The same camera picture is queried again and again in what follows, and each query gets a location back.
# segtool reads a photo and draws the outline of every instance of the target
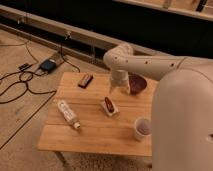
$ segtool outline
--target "wooden table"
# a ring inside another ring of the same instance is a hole
[[[78,82],[84,73],[64,73],[57,94],[50,107],[39,143],[39,150],[151,156],[151,136],[142,142],[134,139],[133,124],[137,117],[150,118],[153,91],[157,82],[147,79],[147,88],[136,96],[121,89],[109,94],[109,74],[96,74],[86,89]],[[100,102],[110,97],[120,112],[108,117]],[[81,132],[73,130],[57,109],[57,101],[64,99],[78,115]]]

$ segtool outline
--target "red bowl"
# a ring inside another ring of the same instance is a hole
[[[146,80],[139,75],[129,76],[130,94],[138,94],[147,86]]]

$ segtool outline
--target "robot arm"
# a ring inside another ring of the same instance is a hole
[[[122,70],[159,81],[172,70],[209,61],[211,60],[188,56],[136,56],[133,48],[127,43],[109,50],[104,55],[104,63],[111,70],[112,80],[118,79],[117,71]]]
[[[160,80],[151,113],[153,171],[213,170],[212,59],[135,56],[124,43],[104,63],[112,87],[125,85],[128,72]]]

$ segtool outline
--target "wire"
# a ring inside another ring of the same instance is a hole
[[[63,59],[63,61],[64,62],[66,62],[66,63],[68,63],[69,65],[71,65],[72,67],[74,67],[74,68],[76,68],[77,69],[77,71],[80,73],[81,72],[81,70],[80,70],[80,68],[79,67],[77,67],[76,65],[74,65],[74,64],[72,64],[72,63],[70,63],[70,62],[68,62],[66,59],[64,59],[64,56],[63,56],[63,45],[62,45],[62,43],[61,43],[61,50],[60,50],[60,55],[61,55],[61,58]]]
[[[3,90],[3,91],[0,93],[0,97],[3,96],[5,93],[7,93],[7,91],[8,91],[10,88],[12,88],[13,86],[15,86],[16,84],[25,84],[25,86],[26,86],[26,89],[25,89],[20,95],[18,95],[17,97],[15,97],[15,98],[13,98],[13,99],[8,100],[8,101],[3,101],[3,102],[0,101],[0,104],[7,104],[7,103],[10,103],[10,102],[13,102],[13,101],[15,101],[15,100],[21,98],[22,96],[24,96],[25,93],[26,93],[27,91],[29,91],[31,94],[36,94],[36,95],[37,95],[37,94],[40,94],[40,95],[41,95],[41,94],[52,93],[53,91],[36,93],[36,92],[33,92],[32,90],[29,89],[28,82],[31,81],[31,80],[33,79],[34,75],[36,75],[36,76],[38,76],[38,77],[41,77],[41,76],[43,76],[43,75],[46,74],[46,73],[43,73],[43,74],[41,74],[41,75],[36,74],[36,71],[37,71],[37,70],[38,70],[38,69],[36,69],[34,72],[32,72],[32,71],[18,71],[18,72],[13,72],[13,73],[9,73],[9,74],[3,76],[2,78],[0,78],[0,81],[1,81],[0,84],[1,84],[2,81],[3,81],[5,78],[7,78],[7,77],[9,77],[9,76],[12,76],[12,75],[15,75],[15,74],[20,74],[20,75],[19,75],[19,81],[16,81],[16,82],[12,83],[12,84],[9,85],[5,90]]]
[[[29,55],[34,59],[35,63],[33,63],[33,65],[39,63],[38,59],[36,59],[36,57],[31,53],[31,51],[29,50],[27,44],[25,44],[25,47],[27,49],[27,52],[29,53]]]
[[[0,150],[4,148],[11,139],[13,139],[16,134],[50,101],[50,99],[55,95],[56,91],[1,145]]]

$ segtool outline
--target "floor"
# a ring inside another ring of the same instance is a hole
[[[0,30],[0,45],[20,44],[26,41],[17,35]],[[50,57],[55,51],[29,42],[30,52],[41,62]],[[108,71],[89,63],[68,56],[69,62],[77,65],[82,72],[107,73]],[[17,71],[18,66],[24,63],[33,63],[34,60],[27,52],[25,46],[0,46],[0,78],[5,73]],[[62,64],[52,74],[35,77],[30,81],[29,87],[35,92],[55,90],[65,71],[76,72],[76,69]],[[0,84],[0,94],[11,83],[18,80],[18,75],[8,77]],[[0,96],[0,102],[14,98],[24,91],[21,84],[10,88],[5,95]],[[31,117],[51,94],[32,95],[27,92],[20,99],[0,105],[0,149],[2,145],[14,134],[18,128]],[[114,155],[96,155],[81,153],[63,153],[69,165],[63,167],[53,152],[38,151],[36,146],[44,125],[51,100],[0,150],[0,170],[2,171],[147,171],[144,161],[149,158],[127,157]]]

